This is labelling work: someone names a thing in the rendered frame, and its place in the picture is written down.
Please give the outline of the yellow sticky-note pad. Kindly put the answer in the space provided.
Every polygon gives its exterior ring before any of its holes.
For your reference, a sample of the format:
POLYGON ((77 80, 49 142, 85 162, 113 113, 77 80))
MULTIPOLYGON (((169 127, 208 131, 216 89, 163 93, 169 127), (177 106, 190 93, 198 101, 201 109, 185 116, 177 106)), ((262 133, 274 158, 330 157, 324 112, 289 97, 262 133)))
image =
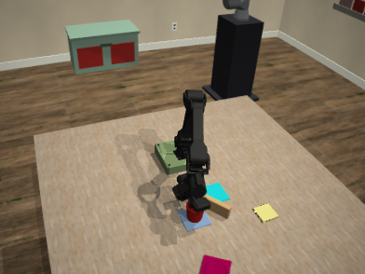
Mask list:
POLYGON ((278 218, 277 213, 273 210, 269 203, 253 208, 253 210, 263 223, 278 218))

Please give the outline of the magenta square coaster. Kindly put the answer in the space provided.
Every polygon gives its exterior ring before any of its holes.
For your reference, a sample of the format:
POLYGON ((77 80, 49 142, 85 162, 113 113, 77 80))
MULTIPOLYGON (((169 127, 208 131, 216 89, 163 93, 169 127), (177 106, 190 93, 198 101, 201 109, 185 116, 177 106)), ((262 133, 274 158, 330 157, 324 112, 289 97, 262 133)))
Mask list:
POLYGON ((230 274, 232 261, 204 255, 199 274, 230 274))

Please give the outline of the red cup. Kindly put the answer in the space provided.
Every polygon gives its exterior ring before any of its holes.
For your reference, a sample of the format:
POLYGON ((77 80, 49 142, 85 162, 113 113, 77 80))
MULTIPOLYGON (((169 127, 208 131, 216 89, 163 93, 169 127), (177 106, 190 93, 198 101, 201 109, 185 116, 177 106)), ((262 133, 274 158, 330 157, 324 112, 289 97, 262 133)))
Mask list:
POLYGON ((192 223, 198 223, 201 221, 204 211, 203 212, 193 212, 193 210, 194 209, 191 208, 189 201, 187 201, 187 203, 186 203, 187 219, 192 223))

